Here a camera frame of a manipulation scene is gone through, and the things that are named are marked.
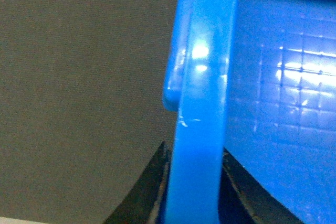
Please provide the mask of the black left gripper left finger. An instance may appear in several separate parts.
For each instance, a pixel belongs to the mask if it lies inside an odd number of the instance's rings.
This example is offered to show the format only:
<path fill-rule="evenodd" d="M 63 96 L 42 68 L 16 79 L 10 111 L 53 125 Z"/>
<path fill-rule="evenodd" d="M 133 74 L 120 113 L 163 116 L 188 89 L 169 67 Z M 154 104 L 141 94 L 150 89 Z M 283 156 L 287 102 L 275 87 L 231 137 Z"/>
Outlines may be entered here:
<path fill-rule="evenodd" d="M 165 141 L 123 201 L 104 223 L 163 223 L 171 152 Z"/>

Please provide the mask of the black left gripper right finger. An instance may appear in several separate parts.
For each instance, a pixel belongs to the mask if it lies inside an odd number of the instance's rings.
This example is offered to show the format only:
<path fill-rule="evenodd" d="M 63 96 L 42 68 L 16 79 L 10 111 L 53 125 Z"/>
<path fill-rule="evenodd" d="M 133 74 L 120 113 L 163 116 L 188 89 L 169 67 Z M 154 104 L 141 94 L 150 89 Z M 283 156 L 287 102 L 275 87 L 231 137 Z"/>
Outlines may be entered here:
<path fill-rule="evenodd" d="M 302 223 L 224 150 L 219 223 Z"/>

